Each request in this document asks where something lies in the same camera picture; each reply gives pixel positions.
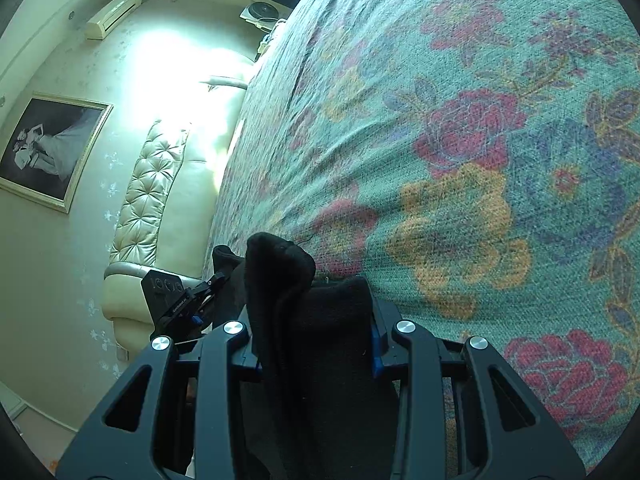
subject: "bed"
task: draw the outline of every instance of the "bed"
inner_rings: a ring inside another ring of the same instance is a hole
[[[640,400],[639,104],[617,0],[302,0],[249,86],[209,249],[271,232],[319,279],[487,337],[591,469]]]

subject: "wall-mounted air conditioner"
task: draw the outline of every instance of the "wall-mounted air conditioner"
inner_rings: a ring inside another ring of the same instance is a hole
[[[86,38],[88,40],[103,40],[141,3],[142,0],[113,0],[86,24],[84,30]]]

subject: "tufted cushion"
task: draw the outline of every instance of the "tufted cushion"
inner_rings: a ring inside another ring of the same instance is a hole
[[[188,135],[188,129],[162,121],[151,127],[120,212],[111,263],[155,265],[162,213],[182,167]]]

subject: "gold picture frame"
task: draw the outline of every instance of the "gold picture frame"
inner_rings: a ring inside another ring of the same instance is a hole
[[[113,105],[34,92],[0,152],[0,187],[63,213]]]

